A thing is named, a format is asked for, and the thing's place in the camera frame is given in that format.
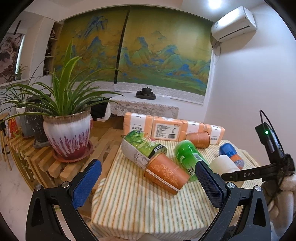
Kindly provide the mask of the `orange tissue pack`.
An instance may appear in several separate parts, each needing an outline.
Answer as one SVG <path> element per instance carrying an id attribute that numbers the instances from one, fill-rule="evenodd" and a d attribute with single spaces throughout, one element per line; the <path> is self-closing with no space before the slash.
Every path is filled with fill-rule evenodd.
<path id="1" fill-rule="evenodd" d="M 181 132 L 178 141 L 186 139 L 186 135 L 189 133 L 199 133 L 205 130 L 205 124 L 197 121 L 181 120 Z"/>
<path id="2" fill-rule="evenodd" d="M 144 133 L 152 133 L 153 116 L 126 112 L 123 121 L 123 132 L 127 135 L 133 130 L 140 130 Z"/>
<path id="3" fill-rule="evenodd" d="M 178 141 L 182 125 L 181 120 L 154 116 L 152 137 L 157 140 Z"/>
<path id="4" fill-rule="evenodd" d="M 221 126 L 206 124 L 206 132 L 210 137 L 210 145 L 218 145 L 224 136 L 225 129 Z"/>

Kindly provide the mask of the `green spider plant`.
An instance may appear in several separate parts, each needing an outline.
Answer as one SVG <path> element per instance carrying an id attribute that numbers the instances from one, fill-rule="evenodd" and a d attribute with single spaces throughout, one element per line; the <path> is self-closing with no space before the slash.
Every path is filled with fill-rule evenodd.
<path id="1" fill-rule="evenodd" d="M 33 84 L 14 83 L 5 88 L 5 91 L 1 93 L 3 104 L 9 103 L 15 107 L 22 106 L 36 108 L 37 110 L 1 117 L 1 123 L 24 115 L 62 117 L 77 114 L 90 110 L 94 105 L 113 102 L 104 97 L 105 94 L 121 96 L 118 92 L 101 90 L 99 86 L 94 85 L 95 82 L 101 80 L 97 78 L 99 72 L 117 70 L 116 68 L 101 68 L 92 73 L 87 68 L 75 76 L 72 75 L 76 64 L 81 59 L 80 56 L 72 57 L 72 46 L 73 41 L 70 41 L 66 49 L 61 73 L 57 75 L 53 71 L 51 74 L 51 86 L 42 82 L 34 82 Z"/>

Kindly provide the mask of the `orange paper cup far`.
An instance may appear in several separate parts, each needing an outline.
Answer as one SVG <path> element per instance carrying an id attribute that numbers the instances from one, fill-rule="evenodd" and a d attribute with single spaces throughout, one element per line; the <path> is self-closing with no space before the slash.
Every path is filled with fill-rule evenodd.
<path id="1" fill-rule="evenodd" d="M 208 148 L 210 145 L 210 135 L 207 132 L 188 133 L 186 140 L 189 140 L 196 148 Z"/>

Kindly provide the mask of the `wooden slatted plant stand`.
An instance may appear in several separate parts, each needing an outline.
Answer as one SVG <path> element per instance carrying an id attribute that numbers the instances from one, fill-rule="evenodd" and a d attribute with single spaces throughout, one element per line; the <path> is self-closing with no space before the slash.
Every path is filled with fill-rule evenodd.
<path id="1" fill-rule="evenodd" d="M 52 147 L 35 149 L 34 138 L 7 137 L 6 141 L 19 172 L 32 190 L 38 184 L 51 188 L 63 181 L 72 181 L 89 160 L 86 157 L 75 163 L 59 162 Z"/>

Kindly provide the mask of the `white red flower pot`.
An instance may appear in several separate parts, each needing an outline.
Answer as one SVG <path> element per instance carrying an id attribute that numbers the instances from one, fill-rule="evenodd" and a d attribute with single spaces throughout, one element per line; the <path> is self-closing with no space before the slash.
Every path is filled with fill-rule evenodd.
<path id="1" fill-rule="evenodd" d="M 44 132 L 53 149 L 63 159 L 81 158 L 87 149 L 91 130 L 91 109 L 65 116 L 43 116 Z"/>

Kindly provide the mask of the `landscape painting left panel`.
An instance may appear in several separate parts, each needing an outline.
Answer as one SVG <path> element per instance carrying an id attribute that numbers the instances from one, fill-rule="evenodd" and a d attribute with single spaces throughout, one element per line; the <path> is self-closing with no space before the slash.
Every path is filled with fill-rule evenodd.
<path id="1" fill-rule="evenodd" d="M 126 6 L 98 9 L 65 20 L 54 58 L 56 74 L 59 76 L 62 72 L 66 49 L 72 41 L 71 57 L 81 57 L 72 76 L 87 70 L 81 76 L 84 78 L 102 69 L 93 77 L 113 83 L 122 30 L 129 9 Z"/>

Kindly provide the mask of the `wooden wall shelf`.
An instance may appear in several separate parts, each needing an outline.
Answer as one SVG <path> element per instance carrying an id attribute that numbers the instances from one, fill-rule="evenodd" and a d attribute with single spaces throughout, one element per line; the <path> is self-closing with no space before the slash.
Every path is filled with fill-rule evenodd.
<path id="1" fill-rule="evenodd" d="M 62 27 L 63 27 L 62 23 L 55 22 L 53 24 L 53 27 L 49 36 L 47 48 L 46 48 L 46 53 L 45 53 L 44 66 L 43 66 L 44 76 L 50 75 L 51 72 L 53 72 L 57 42 L 60 37 Z"/>

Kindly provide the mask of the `landscape painting right panel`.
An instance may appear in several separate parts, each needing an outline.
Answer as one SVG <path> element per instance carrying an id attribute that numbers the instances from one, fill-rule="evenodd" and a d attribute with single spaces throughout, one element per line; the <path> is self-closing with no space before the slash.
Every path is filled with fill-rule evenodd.
<path id="1" fill-rule="evenodd" d="M 118 82 L 155 85 L 204 96 L 212 22 L 182 11 L 132 6 L 119 60 Z"/>

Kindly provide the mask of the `white cup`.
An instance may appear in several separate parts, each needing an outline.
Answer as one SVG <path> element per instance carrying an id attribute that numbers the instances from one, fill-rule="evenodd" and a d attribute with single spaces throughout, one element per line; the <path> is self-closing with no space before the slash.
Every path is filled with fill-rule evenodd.
<path id="1" fill-rule="evenodd" d="M 219 174 L 220 176 L 224 173 L 233 173 L 240 170 L 227 155 L 216 157 L 211 162 L 210 168 L 214 173 Z"/>

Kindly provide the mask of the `striped table cloth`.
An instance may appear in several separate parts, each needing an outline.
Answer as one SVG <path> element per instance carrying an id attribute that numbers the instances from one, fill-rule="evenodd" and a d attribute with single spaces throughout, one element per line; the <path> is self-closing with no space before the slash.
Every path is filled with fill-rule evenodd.
<path id="1" fill-rule="evenodd" d="M 173 195 L 145 178 L 118 150 L 93 199 L 91 231 L 98 237 L 136 240 L 150 233 L 161 240 L 199 238 L 218 212 L 198 181 Z"/>

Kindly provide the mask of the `black teapot set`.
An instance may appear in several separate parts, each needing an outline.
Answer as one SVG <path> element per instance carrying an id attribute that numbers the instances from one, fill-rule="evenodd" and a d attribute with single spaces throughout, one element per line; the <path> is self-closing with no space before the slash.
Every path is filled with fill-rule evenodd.
<path id="1" fill-rule="evenodd" d="M 140 99 L 155 100 L 156 95 L 152 92 L 152 89 L 148 86 L 143 88 L 141 91 L 136 92 L 136 97 Z"/>

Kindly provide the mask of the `red leaf wall picture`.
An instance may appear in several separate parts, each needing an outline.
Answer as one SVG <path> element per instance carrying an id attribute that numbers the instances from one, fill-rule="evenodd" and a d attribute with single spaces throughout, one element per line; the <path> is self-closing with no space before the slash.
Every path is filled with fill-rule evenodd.
<path id="1" fill-rule="evenodd" d="M 15 80 L 16 63 L 23 34 L 7 33 L 1 41 L 0 74 L 1 84 Z"/>

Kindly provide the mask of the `orange paper cup near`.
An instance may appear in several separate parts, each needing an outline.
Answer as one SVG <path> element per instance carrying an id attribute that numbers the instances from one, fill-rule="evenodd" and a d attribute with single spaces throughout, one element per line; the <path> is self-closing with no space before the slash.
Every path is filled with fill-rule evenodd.
<path id="1" fill-rule="evenodd" d="M 164 153 L 159 153 L 151 159 L 144 176 L 171 194 L 177 194 L 190 178 Z"/>

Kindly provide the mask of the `green label tea bottle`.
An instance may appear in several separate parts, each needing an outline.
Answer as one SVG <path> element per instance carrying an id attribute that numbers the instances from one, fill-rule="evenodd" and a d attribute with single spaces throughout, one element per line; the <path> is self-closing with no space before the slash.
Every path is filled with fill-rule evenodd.
<path id="1" fill-rule="evenodd" d="M 129 160 L 145 170 L 152 158 L 160 153 L 166 154 L 167 148 L 147 133 L 133 130 L 123 138 L 121 151 Z"/>

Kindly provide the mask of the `dark speckled flower pot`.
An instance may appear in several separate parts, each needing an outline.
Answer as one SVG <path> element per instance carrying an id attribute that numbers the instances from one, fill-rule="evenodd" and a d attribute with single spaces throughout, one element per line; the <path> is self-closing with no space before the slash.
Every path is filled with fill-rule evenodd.
<path id="1" fill-rule="evenodd" d="M 41 109 L 37 108 L 35 104 L 31 104 L 30 106 L 25 108 L 25 112 L 27 113 L 41 113 Z M 33 134 L 35 139 L 39 143 L 45 143 L 48 141 L 48 138 L 45 134 L 43 127 L 43 116 L 42 115 L 26 115 L 26 119 L 28 121 L 29 126 L 33 130 Z"/>

